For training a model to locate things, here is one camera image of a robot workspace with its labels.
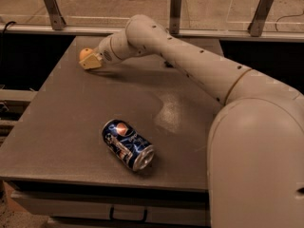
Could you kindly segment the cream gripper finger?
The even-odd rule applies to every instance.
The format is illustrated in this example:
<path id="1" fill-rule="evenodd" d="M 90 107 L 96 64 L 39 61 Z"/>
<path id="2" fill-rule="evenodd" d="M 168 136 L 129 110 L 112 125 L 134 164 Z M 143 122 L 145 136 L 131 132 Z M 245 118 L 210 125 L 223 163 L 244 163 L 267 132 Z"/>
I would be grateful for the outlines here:
<path id="1" fill-rule="evenodd" d="M 79 64 L 83 69 L 94 69 L 102 66 L 101 60 L 94 53 L 82 55 Z"/>

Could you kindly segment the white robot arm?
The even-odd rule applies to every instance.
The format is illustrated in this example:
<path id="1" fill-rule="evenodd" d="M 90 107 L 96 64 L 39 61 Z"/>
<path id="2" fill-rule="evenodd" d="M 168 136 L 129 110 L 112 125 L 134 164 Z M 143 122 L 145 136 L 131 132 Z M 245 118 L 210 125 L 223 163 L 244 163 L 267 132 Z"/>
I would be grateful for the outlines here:
<path id="1" fill-rule="evenodd" d="M 304 228 L 302 94 L 171 36 L 145 15 L 80 53 L 83 68 L 157 54 L 221 103 L 207 144 L 212 228 Z"/>

